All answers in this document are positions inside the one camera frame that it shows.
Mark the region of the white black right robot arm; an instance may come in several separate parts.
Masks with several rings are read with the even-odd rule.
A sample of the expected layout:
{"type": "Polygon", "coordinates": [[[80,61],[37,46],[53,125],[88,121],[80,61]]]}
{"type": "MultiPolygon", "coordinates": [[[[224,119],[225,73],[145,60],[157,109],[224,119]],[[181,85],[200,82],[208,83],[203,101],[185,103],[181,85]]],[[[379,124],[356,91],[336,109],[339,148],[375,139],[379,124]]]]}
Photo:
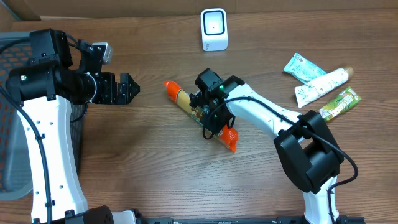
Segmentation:
{"type": "Polygon", "coordinates": [[[222,79],[207,68],[195,80],[198,92],[190,95],[192,107],[201,107],[203,137],[211,139],[242,118],[274,142],[282,168],[302,191],[307,223],[336,223],[339,213],[333,186],[344,161],[326,122],[315,111],[287,110],[257,94],[242,79],[222,79]]]}

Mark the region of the white tube gold cap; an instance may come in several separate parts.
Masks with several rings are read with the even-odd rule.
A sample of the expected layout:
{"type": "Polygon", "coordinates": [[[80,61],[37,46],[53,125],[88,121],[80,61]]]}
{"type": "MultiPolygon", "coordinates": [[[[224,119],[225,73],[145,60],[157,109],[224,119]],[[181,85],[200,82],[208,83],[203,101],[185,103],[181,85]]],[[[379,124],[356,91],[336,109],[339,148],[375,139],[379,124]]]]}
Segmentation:
{"type": "Polygon", "coordinates": [[[295,87],[295,96],[299,108],[319,99],[352,78],[355,71],[352,67],[338,68],[326,75],[314,78],[308,83],[295,87]]]}

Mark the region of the green snack packet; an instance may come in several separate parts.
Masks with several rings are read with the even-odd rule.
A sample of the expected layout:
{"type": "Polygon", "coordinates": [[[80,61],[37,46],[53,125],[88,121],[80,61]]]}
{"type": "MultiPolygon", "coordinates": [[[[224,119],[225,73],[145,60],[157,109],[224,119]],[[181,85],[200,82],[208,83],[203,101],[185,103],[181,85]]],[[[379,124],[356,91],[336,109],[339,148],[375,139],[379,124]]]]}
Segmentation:
{"type": "Polygon", "coordinates": [[[355,107],[360,101],[361,97],[349,86],[320,108],[318,112],[326,122],[329,122],[338,115],[355,107]]]}

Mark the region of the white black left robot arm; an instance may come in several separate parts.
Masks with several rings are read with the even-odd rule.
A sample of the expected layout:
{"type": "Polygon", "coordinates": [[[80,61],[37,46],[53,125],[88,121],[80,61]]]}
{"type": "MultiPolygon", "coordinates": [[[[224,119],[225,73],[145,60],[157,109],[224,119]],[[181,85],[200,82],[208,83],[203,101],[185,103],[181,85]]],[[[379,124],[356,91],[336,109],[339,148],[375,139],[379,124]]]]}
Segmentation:
{"type": "Polygon", "coordinates": [[[2,50],[29,43],[27,63],[9,72],[1,94],[24,127],[33,184],[33,223],[135,223],[134,211],[89,208],[76,171],[72,106],[127,105],[139,93],[130,74],[104,72],[112,47],[89,43],[54,29],[32,31],[2,50]]]}

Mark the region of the teal wet wipes packet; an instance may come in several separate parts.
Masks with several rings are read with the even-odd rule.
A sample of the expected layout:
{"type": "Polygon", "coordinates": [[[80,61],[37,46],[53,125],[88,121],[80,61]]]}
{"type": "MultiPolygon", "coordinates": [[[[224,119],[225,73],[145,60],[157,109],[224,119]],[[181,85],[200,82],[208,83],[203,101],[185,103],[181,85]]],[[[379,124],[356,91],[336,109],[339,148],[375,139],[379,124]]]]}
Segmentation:
{"type": "Polygon", "coordinates": [[[294,53],[294,56],[284,67],[284,72],[292,75],[304,84],[315,78],[326,75],[326,71],[297,52],[294,53]]]}

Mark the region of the red spaghetti packet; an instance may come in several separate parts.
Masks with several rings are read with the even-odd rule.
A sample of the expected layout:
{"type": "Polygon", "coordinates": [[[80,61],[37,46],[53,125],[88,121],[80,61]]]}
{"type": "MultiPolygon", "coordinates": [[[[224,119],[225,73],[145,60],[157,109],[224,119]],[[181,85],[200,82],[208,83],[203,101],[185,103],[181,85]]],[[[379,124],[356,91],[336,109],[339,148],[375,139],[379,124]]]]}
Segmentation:
{"type": "MultiPolygon", "coordinates": [[[[203,126],[203,123],[200,119],[203,117],[204,111],[200,106],[190,106],[191,100],[189,94],[174,81],[166,80],[164,81],[164,85],[169,98],[191,118],[193,118],[199,125],[203,126]]],[[[222,142],[230,151],[236,152],[239,138],[237,130],[234,128],[228,128],[228,126],[225,125],[219,133],[215,134],[215,138],[222,142]]]]}

